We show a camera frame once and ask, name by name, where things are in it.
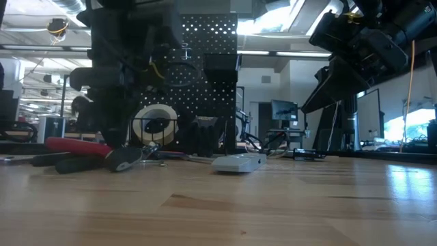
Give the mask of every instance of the white device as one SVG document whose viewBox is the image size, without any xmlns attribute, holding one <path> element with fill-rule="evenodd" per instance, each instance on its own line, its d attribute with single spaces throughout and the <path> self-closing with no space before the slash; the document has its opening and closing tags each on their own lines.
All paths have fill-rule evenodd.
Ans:
<svg viewBox="0 0 437 246">
<path fill-rule="evenodd" d="M 265 154 L 246 153 L 222 156 L 212 162 L 212 169 L 219 172 L 250 173 L 266 164 Z"/>
</svg>

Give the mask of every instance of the person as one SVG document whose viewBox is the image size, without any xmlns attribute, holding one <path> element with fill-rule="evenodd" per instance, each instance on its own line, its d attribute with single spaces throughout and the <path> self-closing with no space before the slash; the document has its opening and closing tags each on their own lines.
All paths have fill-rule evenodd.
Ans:
<svg viewBox="0 0 437 246">
<path fill-rule="evenodd" d="M 81 132 L 96 132 L 96 123 L 94 122 L 91 109 L 91 102 L 84 96 L 77 96 L 71 104 L 71 112 L 77 115 L 76 130 Z"/>
</svg>

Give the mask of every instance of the door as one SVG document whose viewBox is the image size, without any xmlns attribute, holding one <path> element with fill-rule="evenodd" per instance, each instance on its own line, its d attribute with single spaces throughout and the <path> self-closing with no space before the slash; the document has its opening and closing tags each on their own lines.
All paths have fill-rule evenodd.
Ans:
<svg viewBox="0 0 437 246">
<path fill-rule="evenodd" d="M 249 109 L 251 114 L 251 125 L 250 125 L 250 132 L 252 135 L 258 137 L 258 109 L 259 103 L 258 102 L 250 102 Z"/>
<path fill-rule="evenodd" d="M 258 107 L 258 137 L 265 141 L 267 131 L 274 128 L 272 122 L 272 104 L 270 102 L 260 102 Z"/>
</svg>

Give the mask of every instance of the red handle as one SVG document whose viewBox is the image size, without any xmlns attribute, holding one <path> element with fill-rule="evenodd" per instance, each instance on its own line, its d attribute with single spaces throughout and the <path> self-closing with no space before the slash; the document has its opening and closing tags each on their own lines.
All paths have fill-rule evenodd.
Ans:
<svg viewBox="0 0 437 246">
<path fill-rule="evenodd" d="M 59 152 L 72 154 L 90 154 L 106 157 L 113 149 L 101 143 L 92 143 L 76 139 L 64 139 L 61 137 L 49 137 L 46 140 L 47 148 Z"/>
</svg>

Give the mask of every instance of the computer monitor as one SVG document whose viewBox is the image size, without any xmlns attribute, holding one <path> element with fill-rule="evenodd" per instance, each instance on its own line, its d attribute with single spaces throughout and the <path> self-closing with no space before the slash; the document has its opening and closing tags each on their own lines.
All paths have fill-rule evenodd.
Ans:
<svg viewBox="0 0 437 246">
<path fill-rule="evenodd" d="M 272 100 L 272 120 L 298 121 L 298 104 L 281 100 Z"/>
</svg>

